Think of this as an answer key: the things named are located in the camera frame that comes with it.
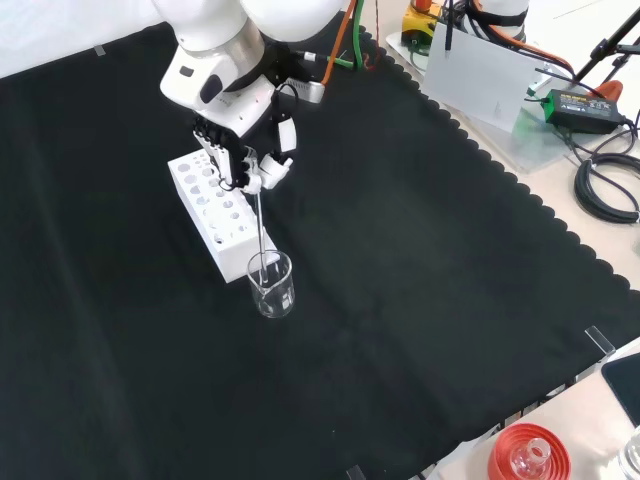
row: glass beaker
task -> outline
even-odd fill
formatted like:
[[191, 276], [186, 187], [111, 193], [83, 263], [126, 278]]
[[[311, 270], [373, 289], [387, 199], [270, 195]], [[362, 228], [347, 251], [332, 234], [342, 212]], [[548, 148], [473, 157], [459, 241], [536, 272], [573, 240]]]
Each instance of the glass beaker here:
[[257, 253], [249, 260], [247, 276], [251, 294], [258, 311], [265, 317], [284, 317], [293, 308], [295, 292], [291, 270], [291, 259], [278, 250], [266, 250], [263, 259]]
[[640, 480], [640, 427], [618, 453], [618, 466], [629, 480]]

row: clear glass jar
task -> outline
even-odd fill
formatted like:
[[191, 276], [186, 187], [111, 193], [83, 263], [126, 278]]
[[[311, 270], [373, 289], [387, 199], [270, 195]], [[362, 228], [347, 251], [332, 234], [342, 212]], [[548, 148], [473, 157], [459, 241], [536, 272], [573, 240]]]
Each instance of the clear glass jar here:
[[511, 469], [522, 480], [544, 480], [551, 467], [551, 446], [542, 438], [533, 438], [513, 449]]
[[618, 466], [627, 480], [640, 480], [640, 427], [618, 453]]

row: cable bundle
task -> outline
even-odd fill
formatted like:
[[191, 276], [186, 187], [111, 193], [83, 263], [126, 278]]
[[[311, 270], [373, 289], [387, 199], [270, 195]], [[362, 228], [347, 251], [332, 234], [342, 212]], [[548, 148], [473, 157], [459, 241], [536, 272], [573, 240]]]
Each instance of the cable bundle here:
[[[576, 195], [576, 199], [578, 200], [578, 203], [582, 206], [582, 208], [584, 208], [587, 212], [589, 212], [594, 217], [599, 218], [600, 220], [618, 224], [640, 223], [640, 205], [638, 205], [638, 201], [635, 199], [635, 197], [622, 185], [619, 185], [618, 183], [610, 180], [609, 178], [596, 171], [596, 168], [599, 166], [614, 165], [620, 168], [633, 170], [640, 175], [640, 159], [628, 154], [631, 149], [633, 149], [638, 138], [639, 120], [640, 112], [638, 112], [638, 117], [636, 118], [635, 124], [630, 120], [625, 121], [625, 125], [629, 127], [628, 130], [614, 135], [613, 137], [600, 144], [593, 151], [588, 150], [575, 143], [573, 141], [573, 138], [571, 137], [571, 133], [569, 133], [568, 135], [563, 135], [565, 142], [567, 143], [567, 145], [569, 145], [569, 147], [573, 150], [575, 156], [581, 162], [574, 181], [574, 192]], [[610, 142], [627, 134], [631, 135], [631, 142], [624, 152], [600, 153], [600, 150], [602, 150], [602, 148], [608, 145]], [[578, 150], [589, 153], [590, 157], [588, 159], [583, 159], [578, 153]], [[605, 182], [620, 190], [620, 192], [622, 192], [631, 201], [634, 210], [619, 210], [605, 203], [593, 189], [593, 185], [591, 184], [591, 175], [604, 180]]]

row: yellow device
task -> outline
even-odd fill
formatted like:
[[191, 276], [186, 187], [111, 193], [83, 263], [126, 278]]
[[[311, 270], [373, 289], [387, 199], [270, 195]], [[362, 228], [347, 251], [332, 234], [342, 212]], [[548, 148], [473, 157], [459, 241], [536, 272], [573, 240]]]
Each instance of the yellow device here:
[[401, 42], [406, 47], [429, 47], [442, 7], [431, 0], [412, 0], [402, 17]]

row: orange cable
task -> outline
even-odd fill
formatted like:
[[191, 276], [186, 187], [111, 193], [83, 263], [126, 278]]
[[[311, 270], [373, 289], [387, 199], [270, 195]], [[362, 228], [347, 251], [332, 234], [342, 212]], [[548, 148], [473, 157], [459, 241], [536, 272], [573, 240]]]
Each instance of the orange cable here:
[[342, 43], [342, 37], [344, 37], [344, 32], [347, 29], [349, 18], [351, 18], [353, 9], [356, 6], [356, 1], [357, 0], [351, 0], [351, 3], [349, 4], [349, 9], [347, 10], [347, 13], [344, 14], [344, 18], [342, 19], [342, 23], [340, 24], [340, 30], [338, 30], [336, 43], [333, 44], [333, 50], [331, 50], [331, 58], [329, 59], [329, 63], [327, 64], [327, 70], [324, 72], [324, 78], [322, 79], [322, 84], [325, 86], [327, 85], [327, 83], [329, 83], [329, 79], [331, 78], [331, 71], [333, 70], [333, 64], [336, 60], [336, 56], [338, 55], [338, 50], [340, 49], [340, 44]]
[[[482, 5], [478, 2], [478, 0], [472, 0], [473, 1], [473, 5], [479, 10], [482, 11]], [[571, 64], [569, 62], [567, 62], [564, 58], [562, 57], [558, 57], [556, 55], [552, 55], [551, 53], [545, 52], [544, 50], [540, 50], [539, 48], [536, 47], [532, 47], [531, 45], [521, 42], [520, 40], [516, 40], [513, 37], [510, 37], [508, 35], [505, 35], [504, 33], [502, 33], [500, 31], [500, 29], [498, 29], [497, 27], [495, 27], [494, 25], [489, 25], [489, 28], [491, 28], [491, 30], [498, 35], [500, 38], [502, 38], [505, 42], [510, 43], [511, 45], [514, 45], [516, 47], [522, 48], [524, 50], [533, 52], [533, 53], [537, 53], [543, 57], [548, 57], [548, 58], [552, 58], [560, 63], [562, 63], [563, 65], [565, 65], [568, 70], [573, 74], [573, 67], [571, 66]]]

